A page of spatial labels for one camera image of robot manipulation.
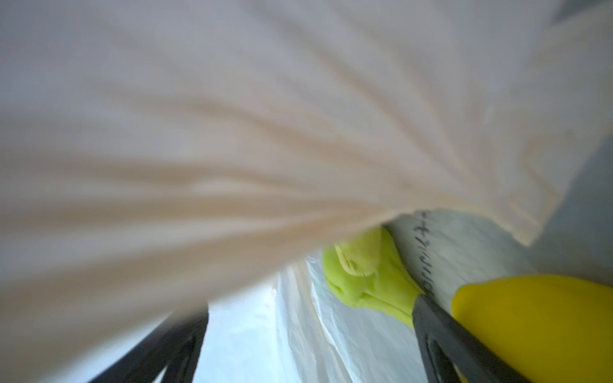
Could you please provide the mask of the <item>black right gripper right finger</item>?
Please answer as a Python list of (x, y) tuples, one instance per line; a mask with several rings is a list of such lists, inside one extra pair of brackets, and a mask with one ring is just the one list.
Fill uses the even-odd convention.
[(429, 382), (527, 382), (426, 295), (413, 308), (413, 328)]

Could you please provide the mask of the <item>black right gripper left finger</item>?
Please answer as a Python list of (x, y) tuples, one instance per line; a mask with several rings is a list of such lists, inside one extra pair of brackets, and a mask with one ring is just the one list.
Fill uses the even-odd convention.
[(124, 357), (97, 375), (93, 383), (190, 383), (200, 360), (209, 309), (181, 319), (173, 314)]

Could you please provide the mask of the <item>yellow lemon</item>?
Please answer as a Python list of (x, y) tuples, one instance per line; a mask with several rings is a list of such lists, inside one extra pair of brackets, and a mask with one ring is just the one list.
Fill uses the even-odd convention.
[(452, 316), (532, 382), (612, 380), (612, 289), (523, 275), (458, 289)]

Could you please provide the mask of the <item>green chayote fruit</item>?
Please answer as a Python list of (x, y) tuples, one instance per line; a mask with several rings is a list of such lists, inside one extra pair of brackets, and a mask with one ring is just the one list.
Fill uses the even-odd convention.
[(322, 269), (330, 291), (343, 304), (381, 311), (413, 327), (413, 309), (424, 291), (385, 227), (324, 248)]

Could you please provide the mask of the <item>cream plastic bag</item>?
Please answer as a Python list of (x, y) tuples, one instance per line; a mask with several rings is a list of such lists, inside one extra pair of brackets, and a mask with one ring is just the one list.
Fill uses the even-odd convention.
[(4, 1), (1, 380), (402, 214), (529, 245), (611, 134), (610, 1)]

